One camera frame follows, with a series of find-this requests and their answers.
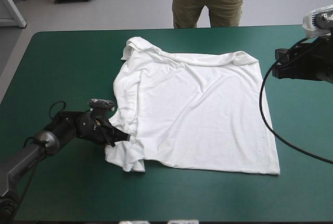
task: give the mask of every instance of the metal stand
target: metal stand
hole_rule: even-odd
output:
[[[1,0],[9,11],[11,18],[0,18],[0,26],[19,26],[25,28],[27,23],[22,17],[20,11],[14,4],[13,0]]]

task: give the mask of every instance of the white device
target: white device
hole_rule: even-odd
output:
[[[318,14],[326,14],[327,11],[332,11],[333,5],[326,6],[320,9],[316,9],[311,11],[303,18],[303,28],[305,30],[306,38],[316,38],[318,36],[330,34],[330,29],[320,29],[318,25],[316,25],[316,16]],[[327,20],[333,21],[332,15],[327,15]]]

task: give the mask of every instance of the t-shirt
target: t-shirt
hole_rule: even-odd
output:
[[[145,171],[144,160],[174,168],[279,174],[274,136],[259,111],[259,62],[243,51],[222,55],[167,53],[127,41],[109,119],[131,135],[106,146],[106,160]],[[263,94],[263,110],[270,114]]]

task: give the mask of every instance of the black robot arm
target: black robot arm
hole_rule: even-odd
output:
[[[64,107],[43,130],[38,132],[33,141],[14,156],[0,164],[0,223],[9,223],[17,211],[19,197],[17,184],[21,178],[41,160],[57,154],[74,138],[85,139],[98,145],[127,141],[129,135],[112,126],[107,119],[107,112],[114,108],[114,103],[107,100],[89,101],[91,111],[63,111]]]

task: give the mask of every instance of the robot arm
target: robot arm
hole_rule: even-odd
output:
[[[277,49],[279,64],[273,76],[333,83],[333,5],[317,9],[304,17],[303,28],[312,43],[301,43],[292,49]]]
[[[57,154],[66,144],[78,137],[98,145],[129,140],[129,135],[113,127],[107,112],[114,103],[107,100],[92,99],[90,112],[59,111],[52,122],[27,145],[7,161],[0,164],[0,223],[9,222],[19,204],[17,184],[21,178],[41,160]]]

